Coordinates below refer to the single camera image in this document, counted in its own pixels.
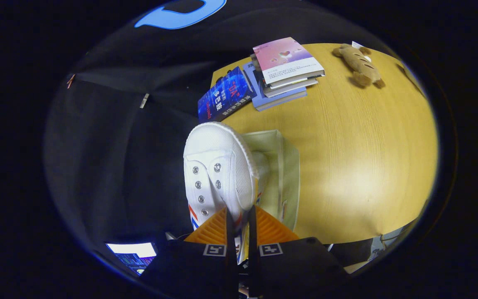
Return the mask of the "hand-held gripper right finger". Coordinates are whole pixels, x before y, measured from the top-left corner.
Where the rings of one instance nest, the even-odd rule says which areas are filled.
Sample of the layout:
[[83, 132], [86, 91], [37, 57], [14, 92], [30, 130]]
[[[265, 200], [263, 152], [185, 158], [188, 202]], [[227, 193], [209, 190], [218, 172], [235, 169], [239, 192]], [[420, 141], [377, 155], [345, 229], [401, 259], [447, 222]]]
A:
[[249, 213], [250, 295], [258, 299], [322, 299], [349, 281], [315, 237], [300, 238], [259, 206]]

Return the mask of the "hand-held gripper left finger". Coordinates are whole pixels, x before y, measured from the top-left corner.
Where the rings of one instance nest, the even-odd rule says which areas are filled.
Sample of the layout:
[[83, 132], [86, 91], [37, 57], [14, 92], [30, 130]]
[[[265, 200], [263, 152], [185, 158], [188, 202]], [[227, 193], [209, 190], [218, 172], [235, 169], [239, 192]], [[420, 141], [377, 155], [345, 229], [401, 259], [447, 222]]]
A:
[[238, 296], [234, 222], [227, 208], [184, 240], [168, 242], [139, 278], [162, 299], [235, 299]]

